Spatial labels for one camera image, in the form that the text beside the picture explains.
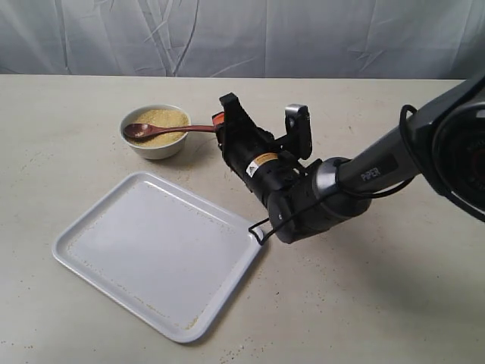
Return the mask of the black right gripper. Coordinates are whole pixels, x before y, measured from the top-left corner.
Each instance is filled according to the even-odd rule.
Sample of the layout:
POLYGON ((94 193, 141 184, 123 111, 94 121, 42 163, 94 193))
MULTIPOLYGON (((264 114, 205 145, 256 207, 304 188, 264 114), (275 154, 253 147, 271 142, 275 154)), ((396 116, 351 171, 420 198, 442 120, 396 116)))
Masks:
POLYGON ((276 138, 256 125, 234 93, 219 98, 223 111, 211 116, 222 157, 231 171, 257 197, 287 190, 308 172, 284 149, 285 135, 276 138))

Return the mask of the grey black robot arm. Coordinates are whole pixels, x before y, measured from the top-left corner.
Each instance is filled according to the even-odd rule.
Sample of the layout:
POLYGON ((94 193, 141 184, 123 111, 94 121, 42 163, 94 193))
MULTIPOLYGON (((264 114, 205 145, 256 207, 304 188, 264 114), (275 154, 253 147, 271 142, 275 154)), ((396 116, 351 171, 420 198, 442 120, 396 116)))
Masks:
POLYGON ((306 106, 285 110, 286 134, 258 127, 233 93, 212 118, 221 155, 268 212, 271 235, 294 243, 366 212, 422 176, 436 193, 484 218, 484 75, 421 108, 402 106, 399 123, 354 158, 304 166, 312 152, 306 106))

